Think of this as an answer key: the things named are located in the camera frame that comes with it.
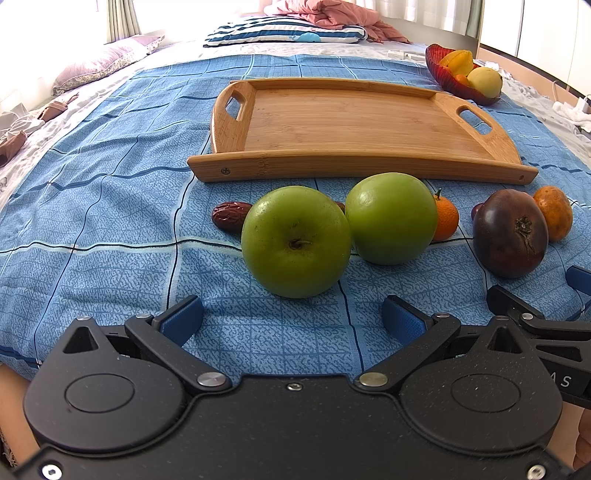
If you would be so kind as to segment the person's right hand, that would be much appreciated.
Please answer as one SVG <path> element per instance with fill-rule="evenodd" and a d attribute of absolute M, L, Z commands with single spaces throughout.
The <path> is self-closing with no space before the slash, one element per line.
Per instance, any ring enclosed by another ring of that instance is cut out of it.
<path fill-rule="evenodd" d="M 581 418 L 578 427 L 578 438 L 575 445 L 573 468 L 578 470 L 591 462 L 591 425 L 590 418 Z"/>

